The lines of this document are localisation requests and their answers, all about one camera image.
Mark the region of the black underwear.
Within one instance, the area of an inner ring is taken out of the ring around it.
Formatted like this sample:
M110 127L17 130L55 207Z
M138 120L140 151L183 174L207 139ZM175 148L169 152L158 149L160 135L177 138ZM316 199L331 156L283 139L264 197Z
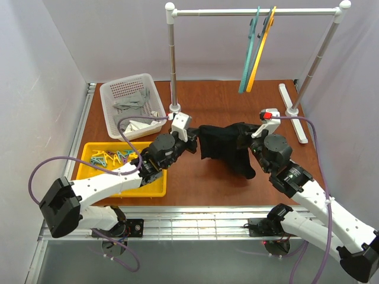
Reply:
M250 165L248 149L238 150L236 148L237 122L227 127L216 127L213 125L199 126L198 139L200 142L201 158L223 161L227 167L246 179L253 179L255 170Z

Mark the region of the teal plastic hanger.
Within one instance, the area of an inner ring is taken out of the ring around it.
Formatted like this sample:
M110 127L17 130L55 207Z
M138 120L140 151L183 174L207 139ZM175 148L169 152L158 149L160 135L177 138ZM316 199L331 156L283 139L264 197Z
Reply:
M249 71L249 65L252 57L252 50L253 50L253 45L254 45L254 40L255 40L255 31L256 31L256 25L258 23L258 18L259 18L259 13L260 13L261 7L257 7L257 12L254 18L251 19L250 21L250 29L249 29L249 34L248 34L248 47L246 51L246 58L245 58L245 63L243 67L243 72L242 72L242 78L240 80L240 85L239 85L239 90L238 92L244 93L246 89L246 80L248 78L248 71Z

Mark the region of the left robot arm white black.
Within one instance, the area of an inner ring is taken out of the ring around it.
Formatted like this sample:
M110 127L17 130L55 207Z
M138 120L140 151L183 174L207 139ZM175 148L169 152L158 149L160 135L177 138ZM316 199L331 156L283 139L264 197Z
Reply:
M108 237L126 236L130 229L121 209L95 203L159 179L184 151L196 152L198 132L187 129L187 138L180 138L178 131L160 134L142 150L140 160L133 159L111 173L74 181L56 179L39 205L52 237L64 237L78 228L94 228Z

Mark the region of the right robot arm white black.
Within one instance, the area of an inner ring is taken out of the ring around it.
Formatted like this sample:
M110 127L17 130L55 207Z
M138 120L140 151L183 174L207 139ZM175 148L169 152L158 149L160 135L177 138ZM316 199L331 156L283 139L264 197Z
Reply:
M260 126L250 149L275 189L310 211L319 222L278 204L257 224L246 224L259 235L296 235L327 250L355 280L367 283L378 270L378 230L353 216L335 201L312 175L291 159L292 148L272 127Z

